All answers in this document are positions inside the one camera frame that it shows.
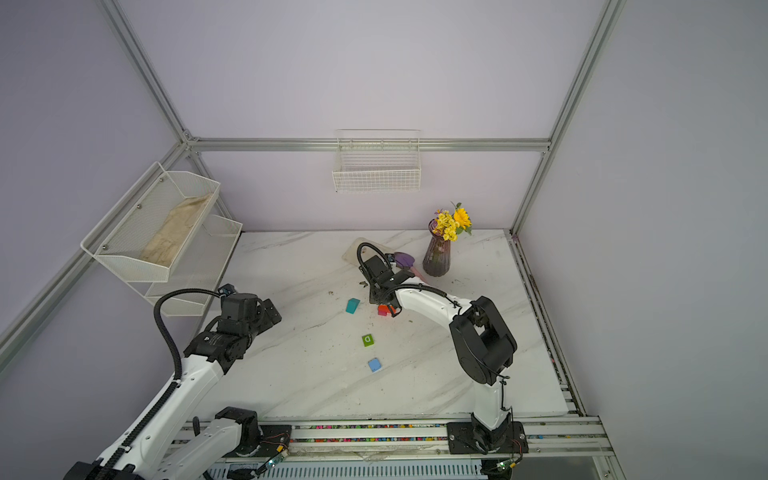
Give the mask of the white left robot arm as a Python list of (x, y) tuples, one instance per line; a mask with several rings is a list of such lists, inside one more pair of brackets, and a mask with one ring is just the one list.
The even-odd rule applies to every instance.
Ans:
[(197, 479), (227, 455), (264, 455), (266, 461), (249, 475), (256, 479), (287, 457), (289, 430), (269, 435), (255, 411), (237, 407), (223, 408), (191, 441), (173, 454), (167, 452), (206, 394), (244, 358), (258, 335), (282, 319), (271, 300), (238, 293), (227, 284), (211, 294), (220, 301), (220, 315), (180, 350), (164, 323), (162, 307), (187, 292), (171, 291), (153, 307), (156, 326), (172, 356), (171, 378), (120, 438), (96, 460), (75, 463), (66, 478)]

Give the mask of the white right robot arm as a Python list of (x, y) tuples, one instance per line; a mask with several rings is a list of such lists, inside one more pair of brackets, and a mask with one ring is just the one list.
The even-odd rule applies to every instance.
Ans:
[(475, 404), (467, 424), (471, 446), (495, 453), (516, 439), (514, 419), (505, 406), (505, 370), (518, 345), (494, 302), (451, 295), (419, 281), (409, 270), (394, 271), (390, 257), (376, 249), (365, 259), (357, 254), (359, 270), (369, 288), (369, 301), (397, 316), (416, 312), (446, 329), (463, 372), (475, 382)]

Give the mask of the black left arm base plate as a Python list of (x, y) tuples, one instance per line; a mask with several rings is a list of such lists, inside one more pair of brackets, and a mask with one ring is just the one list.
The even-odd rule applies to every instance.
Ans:
[(258, 435), (239, 445), (233, 454), (238, 458), (271, 458), (288, 450), (292, 432), (288, 424), (260, 424)]

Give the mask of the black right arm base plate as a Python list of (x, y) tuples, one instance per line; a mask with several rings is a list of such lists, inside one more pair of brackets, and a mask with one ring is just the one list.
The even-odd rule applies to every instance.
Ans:
[(523, 424), (505, 421), (490, 430), (479, 422), (449, 422), (446, 425), (451, 454), (527, 454), (529, 445)]

